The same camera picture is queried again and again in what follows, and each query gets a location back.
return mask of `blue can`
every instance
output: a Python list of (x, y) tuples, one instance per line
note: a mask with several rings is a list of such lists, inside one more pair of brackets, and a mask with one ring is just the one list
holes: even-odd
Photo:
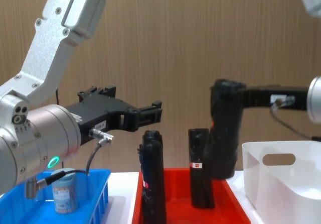
[[(63, 168), (52, 172), (52, 175), (59, 171), (70, 171), (73, 168)], [(70, 173), (52, 183), (55, 211), (61, 214), (74, 212), (77, 207), (76, 198), (76, 173)]]

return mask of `blue plastic basket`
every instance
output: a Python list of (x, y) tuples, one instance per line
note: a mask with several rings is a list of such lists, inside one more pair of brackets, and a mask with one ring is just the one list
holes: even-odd
[[(37, 179), (51, 172), (45, 171)], [(109, 175), (110, 170), (91, 170), (89, 176), (77, 173), (78, 209), (70, 214), (55, 212), (52, 186), (38, 191), (36, 199), (26, 199), (22, 183), (0, 198), (0, 224), (100, 224), (108, 204)]]

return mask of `silver cylinder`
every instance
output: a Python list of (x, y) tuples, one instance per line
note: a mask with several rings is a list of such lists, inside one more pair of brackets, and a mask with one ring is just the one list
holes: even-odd
[(314, 123), (321, 123), (321, 77), (316, 77), (311, 82), (306, 107), (310, 120)]
[(59, 105), (30, 111), (23, 131), (31, 131), (31, 141), (19, 142), (9, 131), (0, 128), (0, 193), (37, 175), (54, 157), (60, 161), (77, 152), (81, 143), (79, 127), (71, 114)]

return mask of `green indicator light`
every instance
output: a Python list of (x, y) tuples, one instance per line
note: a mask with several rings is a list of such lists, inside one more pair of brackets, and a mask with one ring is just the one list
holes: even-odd
[(54, 156), (48, 163), (48, 168), (55, 167), (59, 162), (59, 156)]

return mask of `sticker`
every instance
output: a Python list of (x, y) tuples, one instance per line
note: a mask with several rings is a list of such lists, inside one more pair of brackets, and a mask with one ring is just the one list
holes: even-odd
[(104, 128), (106, 128), (106, 121), (103, 121), (103, 122), (95, 125), (95, 129), (97, 129), (97, 130), (102, 130)]
[(278, 99), (281, 101), (286, 101), (286, 95), (280, 95), (280, 94), (273, 94), (270, 97), (270, 103), (275, 103)]
[(143, 185), (143, 187), (145, 187), (145, 188), (149, 188), (149, 184), (147, 183), (147, 182), (145, 182), (144, 180), (142, 181), (142, 185)]
[(69, 190), (54, 190), (54, 200), (69, 200), (70, 193)]
[(82, 121), (82, 117), (81, 116), (73, 114), (73, 113), (71, 113), (71, 115), (74, 117), (74, 119), (76, 120), (77, 123)]
[(195, 169), (202, 169), (203, 168), (203, 164), (202, 163), (194, 163), (194, 162), (192, 162), (192, 163), (190, 163), (190, 166), (192, 168), (195, 168)]

